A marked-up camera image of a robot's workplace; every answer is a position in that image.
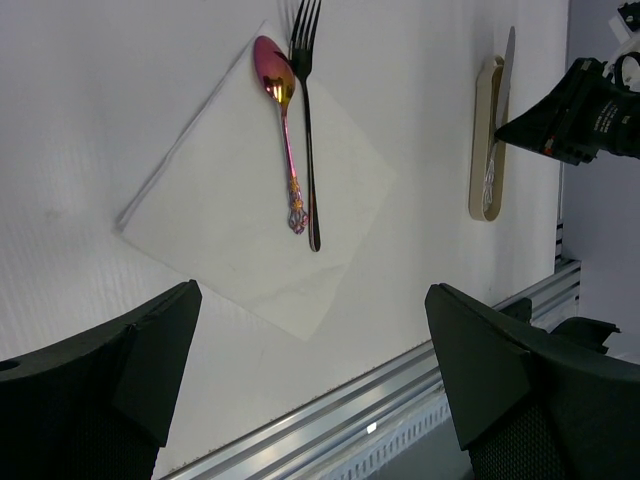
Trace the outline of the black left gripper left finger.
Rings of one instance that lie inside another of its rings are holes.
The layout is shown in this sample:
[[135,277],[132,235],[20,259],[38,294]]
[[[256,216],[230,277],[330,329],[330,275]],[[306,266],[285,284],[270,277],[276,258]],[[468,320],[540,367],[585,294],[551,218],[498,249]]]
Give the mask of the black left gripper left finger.
[[202,294],[136,309],[1,363],[4,479],[149,479],[169,431]]

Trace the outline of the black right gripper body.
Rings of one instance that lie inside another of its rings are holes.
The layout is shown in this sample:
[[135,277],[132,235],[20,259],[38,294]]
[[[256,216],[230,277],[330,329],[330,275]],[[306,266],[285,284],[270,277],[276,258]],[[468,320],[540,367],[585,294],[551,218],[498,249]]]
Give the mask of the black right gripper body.
[[594,58],[574,61],[560,82],[560,100],[546,132],[544,154],[578,165],[599,152],[639,156],[639,93],[625,83],[624,63],[639,63],[629,52],[614,62],[613,73]]

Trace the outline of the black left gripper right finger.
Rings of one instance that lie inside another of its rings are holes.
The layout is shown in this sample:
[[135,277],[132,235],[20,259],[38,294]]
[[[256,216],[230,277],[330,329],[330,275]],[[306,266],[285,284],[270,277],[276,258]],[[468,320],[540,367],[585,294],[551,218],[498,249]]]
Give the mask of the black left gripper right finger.
[[639,367],[447,284],[425,298],[460,448],[478,479],[635,479]]

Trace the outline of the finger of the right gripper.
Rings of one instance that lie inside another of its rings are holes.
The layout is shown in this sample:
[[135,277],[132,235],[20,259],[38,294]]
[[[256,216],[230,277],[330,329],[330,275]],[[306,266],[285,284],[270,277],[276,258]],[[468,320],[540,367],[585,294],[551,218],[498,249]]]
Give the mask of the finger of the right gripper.
[[572,87],[568,75],[537,104],[494,133],[494,139],[543,155],[553,155],[560,125],[567,117]]

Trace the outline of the silver table knife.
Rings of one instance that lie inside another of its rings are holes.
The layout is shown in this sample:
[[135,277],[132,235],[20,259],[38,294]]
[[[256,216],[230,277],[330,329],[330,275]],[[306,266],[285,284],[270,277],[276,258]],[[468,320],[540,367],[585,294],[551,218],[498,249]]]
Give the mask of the silver table knife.
[[[505,116],[507,115],[507,105],[509,99],[511,75],[514,64],[516,44],[516,31],[515,27],[511,26],[509,30],[509,36],[507,41],[507,47],[504,56],[502,75],[499,84],[498,97],[495,109],[495,125],[494,130],[497,131],[504,123]],[[493,203],[493,191],[495,181],[495,158],[497,153],[497,140],[492,139],[490,156],[488,160],[488,166],[484,176],[483,184],[483,212],[487,213]]]

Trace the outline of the black fork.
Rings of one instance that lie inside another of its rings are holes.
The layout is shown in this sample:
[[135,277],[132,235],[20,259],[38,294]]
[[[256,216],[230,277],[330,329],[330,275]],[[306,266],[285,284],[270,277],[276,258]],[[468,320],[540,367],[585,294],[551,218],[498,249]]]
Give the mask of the black fork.
[[307,80],[313,69],[313,53],[321,1],[301,1],[296,13],[289,41],[289,63],[302,88],[306,157],[309,190],[309,241],[313,252],[321,250],[321,234],[317,210],[317,195],[314,172],[311,107]]

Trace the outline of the iridescent pink spoon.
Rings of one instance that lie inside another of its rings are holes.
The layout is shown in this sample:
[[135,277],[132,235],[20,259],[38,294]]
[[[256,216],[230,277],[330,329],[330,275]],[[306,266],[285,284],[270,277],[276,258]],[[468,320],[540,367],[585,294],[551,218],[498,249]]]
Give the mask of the iridescent pink spoon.
[[295,93],[294,74],[282,50],[266,35],[259,35],[254,40],[253,61],[259,82],[268,96],[274,100],[279,110],[288,175],[288,225],[295,234],[302,234],[308,224],[308,215],[305,211],[292,155],[287,117],[288,107]]

